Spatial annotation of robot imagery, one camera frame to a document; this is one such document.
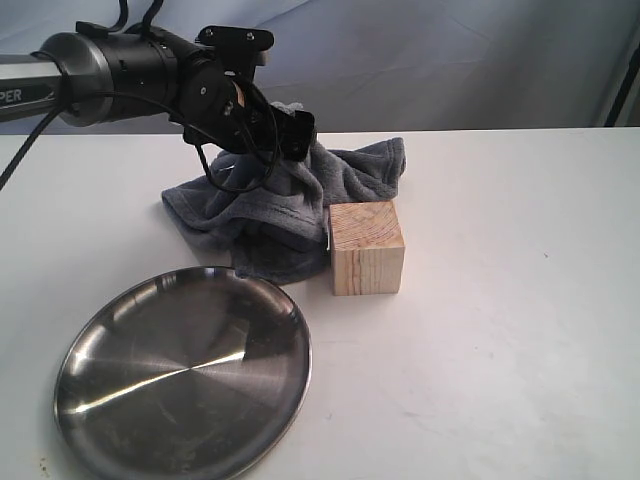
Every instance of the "gray cloth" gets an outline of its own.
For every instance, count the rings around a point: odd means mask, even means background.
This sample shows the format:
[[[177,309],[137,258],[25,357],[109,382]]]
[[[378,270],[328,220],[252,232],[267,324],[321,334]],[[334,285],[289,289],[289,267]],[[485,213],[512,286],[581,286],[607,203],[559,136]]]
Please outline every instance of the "gray cloth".
[[[232,175],[241,176],[255,160],[223,151],[211,168],[229,162],[236,165]],[[202,176],[165,190],[162,200],[187,242],[229,249],[241,274],[285,284],[329,264],[325,207],[394,198],[404,168],[401,138],[356,151],[316,143],[303,162],[281,161],[266,185],[251,192],[225,193]]]

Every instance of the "white table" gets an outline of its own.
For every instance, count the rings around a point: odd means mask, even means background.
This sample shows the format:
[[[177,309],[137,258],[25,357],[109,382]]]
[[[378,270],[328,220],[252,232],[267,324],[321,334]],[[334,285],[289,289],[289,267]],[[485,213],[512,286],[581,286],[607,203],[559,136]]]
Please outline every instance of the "white table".
[[[400,135],[402,289],[286,288],[311,387],[247,478],[640,478],[640,130]],[[216,261],[158,202],[199,169],[178,136],[44,137],[0,192],[2,478],[87,478],[52,421],[57,369],[115,295]]]

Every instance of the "stainless steel plate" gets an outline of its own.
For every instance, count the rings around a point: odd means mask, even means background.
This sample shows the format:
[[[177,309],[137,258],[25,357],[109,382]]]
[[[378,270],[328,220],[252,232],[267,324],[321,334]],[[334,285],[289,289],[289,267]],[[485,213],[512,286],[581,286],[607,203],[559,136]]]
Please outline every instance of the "stainless steel plate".
[[[103,478],[229,478],[283,435],[310,372],[304,318],[282,290],[224,268],[178,270],[88,323],[60,370],[55,418]]]

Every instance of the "white backdrop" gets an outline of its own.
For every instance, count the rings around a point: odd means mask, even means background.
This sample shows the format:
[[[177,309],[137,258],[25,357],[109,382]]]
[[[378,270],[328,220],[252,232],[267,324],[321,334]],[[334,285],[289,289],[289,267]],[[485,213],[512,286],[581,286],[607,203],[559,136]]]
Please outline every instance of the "white backdrop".
[[[31,51],[76,19],[117,16],[116,0],[7,3],[0,53]],[[150,0],[130,3],[139,19]],[[272,30],[257,82],[272,100],[304,103],[322,131],[483,129],[595,125],[639,13],[636,0],[166,0],[156,23],[186,38],[207,24]],[[172,128],[157,118],[82,131]]]

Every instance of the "wooden cube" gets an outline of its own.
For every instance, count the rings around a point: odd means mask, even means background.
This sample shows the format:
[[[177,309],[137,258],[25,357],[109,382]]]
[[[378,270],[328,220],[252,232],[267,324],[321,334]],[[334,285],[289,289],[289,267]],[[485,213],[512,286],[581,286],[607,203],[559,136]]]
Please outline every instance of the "wooden cube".
[[[392,202],[329,207],[334,295],[398,293],[404,239]]]

